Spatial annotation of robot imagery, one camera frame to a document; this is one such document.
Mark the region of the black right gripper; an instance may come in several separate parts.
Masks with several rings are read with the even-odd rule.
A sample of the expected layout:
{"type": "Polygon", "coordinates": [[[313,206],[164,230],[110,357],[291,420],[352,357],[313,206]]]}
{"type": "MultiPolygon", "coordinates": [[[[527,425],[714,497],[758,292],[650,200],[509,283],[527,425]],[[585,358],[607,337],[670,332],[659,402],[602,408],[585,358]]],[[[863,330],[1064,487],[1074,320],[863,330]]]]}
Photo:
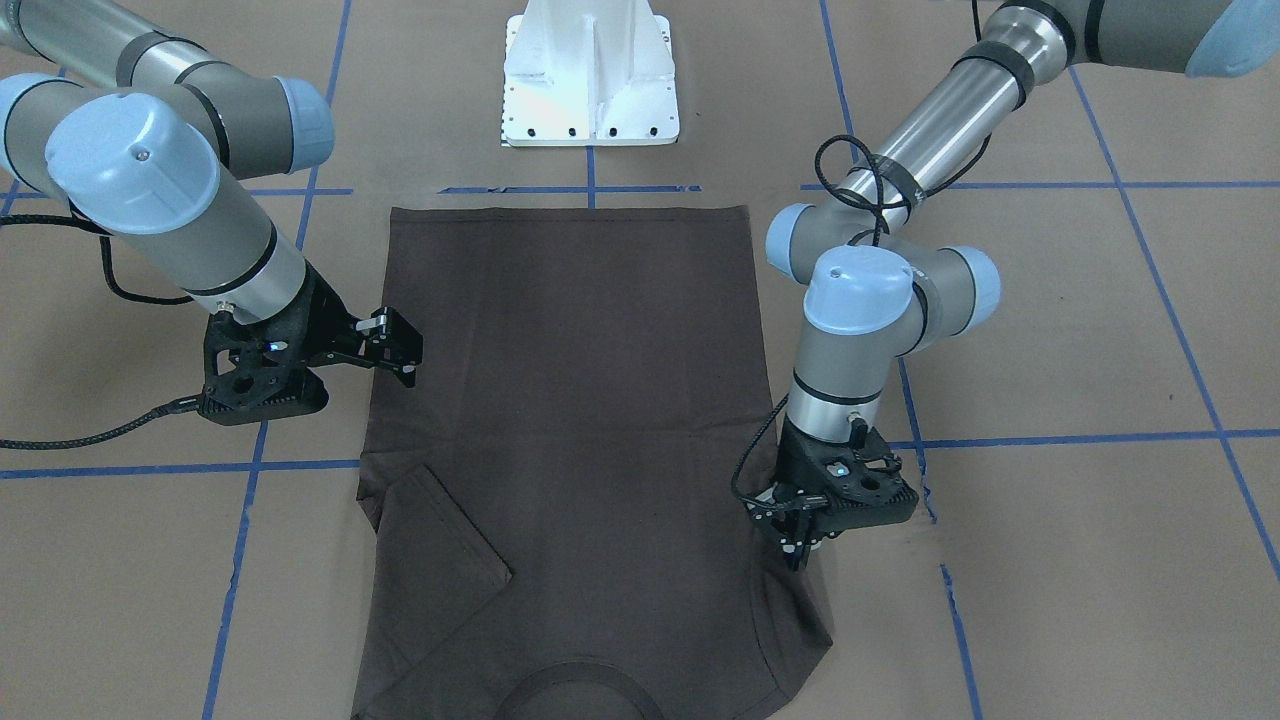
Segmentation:
{"type": "Polygon", "coordinates": [[[211,373],[221,372],[218,357],[223,352],[232,361],[228,370],[259,354],[250,366],[348,364],[389,372],[403,387],[413,388],[422,348],[421,333],[393,307],[379,307],[358,322],[311,264],[298,293],[269,319],[242,324],[230,313],[210,316],[211,373]]]}

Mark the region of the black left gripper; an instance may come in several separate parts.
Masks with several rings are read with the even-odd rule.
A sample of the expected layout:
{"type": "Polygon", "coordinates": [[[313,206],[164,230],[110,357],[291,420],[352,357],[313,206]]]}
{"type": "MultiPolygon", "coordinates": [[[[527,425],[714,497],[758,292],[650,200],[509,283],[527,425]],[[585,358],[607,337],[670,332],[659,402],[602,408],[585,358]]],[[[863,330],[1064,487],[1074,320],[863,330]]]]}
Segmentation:
{"type": "Polygon", "coordinates": [[[748,505],[753,524],[772,544],[782,547],[791,571],[805,569],[826,537],[826,514],[818,510],[826,505],[826,498],[820,492],[817,461],[824,445],[841,443],[815,439],[786,420],[771,484],[748,505]]]}

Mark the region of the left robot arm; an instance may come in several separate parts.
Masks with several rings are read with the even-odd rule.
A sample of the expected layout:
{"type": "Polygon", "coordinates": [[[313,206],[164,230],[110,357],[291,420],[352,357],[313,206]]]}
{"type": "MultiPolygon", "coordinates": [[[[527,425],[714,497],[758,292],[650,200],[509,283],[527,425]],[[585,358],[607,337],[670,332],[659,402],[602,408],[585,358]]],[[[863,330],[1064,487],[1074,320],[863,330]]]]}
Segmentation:
{"type": "Polygon", "coordinates": [[[876,427],[886,377],[902,359],[987,322],[1004,278],[978,249],[920,249],[910,224],[965,174],[1032,94],[1079,65],[1236,78],[1277,53],[1275,1],[1006,1],[974,17],[975,41],[942,81],[840,182],[814,173],[820,204],[777,213],[773,268],[804,286],[805,323],[788,395],[768,418],[782,432],[771,488],[740,495],[790,569],[846,530],[910,518],[920,496],[876,427]]]}

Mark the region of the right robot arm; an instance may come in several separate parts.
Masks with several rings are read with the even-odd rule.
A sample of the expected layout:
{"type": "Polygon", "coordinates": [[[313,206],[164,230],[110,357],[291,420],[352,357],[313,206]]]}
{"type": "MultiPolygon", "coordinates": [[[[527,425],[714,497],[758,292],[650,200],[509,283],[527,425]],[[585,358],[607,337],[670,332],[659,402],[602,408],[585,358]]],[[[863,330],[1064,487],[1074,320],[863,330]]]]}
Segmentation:
{"type": "Polygon", "coordinates": [[[361,320],[244,188],[320,167],[332,110],[113,1],[5,1],[3,44],[67,77],[3,81],[3,168],[125,241],[232,337],[283,366],[348,363],[415,382],[419,332],[361,320]]]}

